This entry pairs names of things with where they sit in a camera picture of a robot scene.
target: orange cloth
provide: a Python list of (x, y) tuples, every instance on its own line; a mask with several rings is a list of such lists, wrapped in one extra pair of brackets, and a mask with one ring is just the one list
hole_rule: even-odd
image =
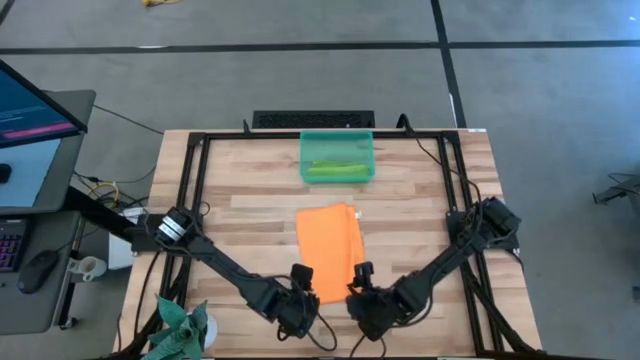
[(364, 262), (364, 246), (353, 206), (299, 210), (296, 219), (302, 261), (313, 268), (311, 287), (320, 304), (343, 301), (353, 267)]

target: black floor stripe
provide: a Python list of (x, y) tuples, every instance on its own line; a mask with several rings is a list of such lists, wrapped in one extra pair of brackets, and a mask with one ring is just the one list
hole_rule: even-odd
[(0, 25), (2, 25), (2, 22), (7, 17), (7, 14), (9, 14), (9, 10), (11, 10), (14, 2), (15, 0), (7, 0), (7, 2), (4, 3), (2, 10), (0, 10)]
[(640, 47), (640, 40), (478, 41), (451, 42), (450, 49), (575, 49)]
[(580, 48), (640, 47), (640, 40), (579, 40), (579, 41), (484, 41), (451, 42), (440, 45), (432, 41), (350, 42), (350, 43), (283, 43), (229, 45), (168, 45), (168, 46), (102, 46), (3, 48), (0, 55), (107, 55), (107, 54), (170, 54), (224, 53), (315, 50), (420, 50), (420, 49), (580, 49)]
[(419, 50), (438, 49), (436, 42), (349, 42), (349, 43), (289, 43), (230, 45), (171, 45), (75, 48), (4, 48), (0, 55), (93, 55), (93, 54), (165, 54), (222, 53), (314, 50)]
[[(440, 1), (431, 0), (431, 9), (433, 10), (433, 18), (436, 23), (436, 31), (438, 32), (438, 42), (442, 45), (448, 44), (449, 41), (447, 40), (447, 31), (444, 25), (444, 18), (442, 17)], [(456, 126), (459, 128), (466, 128), (467, 120), (464, 117), (464, 110), (462, 110), (462, 99), (460, 97), (460, 89), (458, 88), (456, 72), (453, 69), (451, 51), (445, 45), (440, 48), (440, 53), (442, 54), (442, 65), (444, 67), (444, 75), (447, 80), (447, 88), (449, 89), (449, 94), (451, 95), (451, 101), (453, 103)]]

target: wooden tabletop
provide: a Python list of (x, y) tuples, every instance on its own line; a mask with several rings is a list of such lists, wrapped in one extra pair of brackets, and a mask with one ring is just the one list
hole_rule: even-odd
[[(162, 213), (175, 204), (189, 131), (167, 131), (149, 197), (149, 211)], [(483, 197), (502, 198), (489, 137), (483, 131), (460, 130), (468, 176)], [(421, 140), (438, 156), (435, 140)], [(298, 174), (298, 140), (215, 140), (211, 143), (203, 201), (211, 205), (204, 220), (206, 234), (216, 246), (250, 272), (288, 274), (301, 262), (295, 232), (298, 209), (337, 202), (362, 212), (360, 228), (365, 258), (375, 266), (373, 282), (389, 286), (402, 274), (429, 263), (449, 243), (445, 227), (448, 210), (442, 171), (415, 140), (376, 139), (376, 177), (366, 185), (306, 185)], [(452, 149), (448, 149), (453, 159)], [(196, 150), (195, 159), (199, 158)], [(197, 170), (191, 171), (190, 190)], [(463, 204), (458, 194), (458, 203)], [(524, 276), (520, 265), (504, 251), (486, 251), (493, 294), (498, 308), (522, 338), (540, 347)], [(133, 335), (136, 307), (152, 255), (136, 258), (122, 309), (122, 338)], [(235, 287), (199, 262), (193, 263), (187, 307), (208, 301), (209, 314), (219, 325), (218, 337), (206, 355), (231, 356), (348, 356), (362, 333), (344, 303), (320, 307), (338, 336), (338, 349), (329, 354), (308, 337), (276, 339), (277, 323), (270, 324), (250, 310)], [(140, 327), (156, 307), (164, 265), (158, 259), (146, 290)], [(473, 341), (459, 271), (434, 290), (434, 305), (422, 323), (392, 329), (384, 336), (387, 355), (473, 355)], [(491, 349), (486, 315), (478, 303), (484, 342)], [(331, 338), (320, 321), (311, 332), (329, 346)], [(356, 356), (379, 356), (381, 344), (367, 340)]]

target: translucent green bin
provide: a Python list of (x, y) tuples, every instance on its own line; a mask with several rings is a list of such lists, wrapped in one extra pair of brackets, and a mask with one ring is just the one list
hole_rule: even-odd
[(300, 176), (305, 182), (366, 183), (375, 173), (371, 131), (300, 133)]

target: green object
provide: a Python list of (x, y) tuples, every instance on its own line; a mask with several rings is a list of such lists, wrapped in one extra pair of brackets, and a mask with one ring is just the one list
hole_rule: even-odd
[(366, 183), (376, 173), (368, 130), (300, 133), (300, 176), (307, 183)]
[(187, 356), (192, 360), (200, 360), (208, 320), (206, 301), (187, 315), (178, 304), (160, 296), (156, 296), (156, 299), (160, 317), (169, 328), (149, 336), (149, 341), (155, 347), (142, 359), (178, 360)]

